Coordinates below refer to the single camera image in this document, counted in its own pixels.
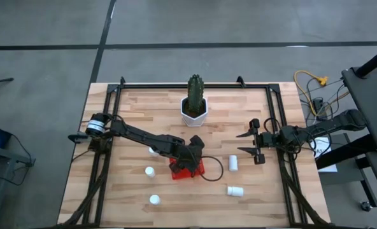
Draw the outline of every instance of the wooden table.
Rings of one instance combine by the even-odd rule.
[[[83,120],[102,112],[106,87],[107,83],[91,85]],[[304,116],[296,85],[280,83],[280,88],[288,124],[303,127]],[[236,149],[252,146],[253,137],[235,138],[248,130],[252,118],[262,121],[269,118],[265,90],[205,89],[209,114],[202,127],[192,128],[186,127],[180,114],[180,99],[186,95],[187,90],[180,89],[122,90],[118,113],[129,125],[154,134],[176,135],[187,142],[197,134],[206,145],[203,155],[215,156],[223,163],[223,178],[217,182],[207,182],[200,177],[173,181],[168,158],[151,157],[146,146],[115,138],[101,226],[288,226],[276,150],[262,149],[266,163],[254,165],[248,153]],[[277,108],[275,103],[275,112],[279,114]],[[84,152],[87,146],[87,143],[77,145],[74,156]],[[228,170],[229,155],[238,156],[237,172]],[[59,223],[67,220],[85,197],[92,159],[93,154],[87,153],[73,162]],[[303,194],[317,213],[329,221],[313,154],[303,150],[296,164]],[[147,166],[155,169],[154,178],[145,174]],[[220,174],[216,161],[206,158],[204,166],[206,177],[216,178]],[[227,185],[243,187],[244,197],[226,195]],[[149,203],[153,194],[161,198],[160,205]],[[295,217],[299,219],[295,198],[292,202]]]

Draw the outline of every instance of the white cylinder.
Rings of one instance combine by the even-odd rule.
[[[150,203],[153,204],[153,205],[160,204],[160,197],[158,195],[152,195],[150,197]]]
[[[244,195],[244,189],[240,187],[228,186],[227,194],[234,197],[242,197]]]
[[[145,172],[148,177],[154,177],[156,175],[155,169],[152,167],[146,167]]]
[[[159,153],[154,152],[154,150],[152,150],[151,147],[149,147],[149,154],[150,154],[150,156],[158,156],[159,155]]]
[[[238,160],[236,155],[229,156],[229,170],[231,172],[238,171]]]

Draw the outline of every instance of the concrete floor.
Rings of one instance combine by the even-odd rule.
[[[0,45],[98,45],[109,4],[0,0]],[[118,0],[107,43],[301,41],[377,41],[377,0]],[[0,51],[0,78],[15,78],[0,84],[0,128],[18,135],[37,158],[25,183],[9,187],[0,228],[55,224],[74,148],[67,135],[77,131],[96,53]],[[105,50],[97,81],[186,81],[194,73],[205,81],[239,75],[246,81],[292,81],[299,69],[336,81],[343,69],[376,53],[377,46]],[[300,76],[301,85],[308,80]],[[328,98],[340,85],[313,96]],[[354,107],[348,96],[339,110]],[[375,178],[366,172],[377,195]],[[377,228],[377,209],[357,207],[366,199],[359,183],[324,186],[324,192],[333,223]]]

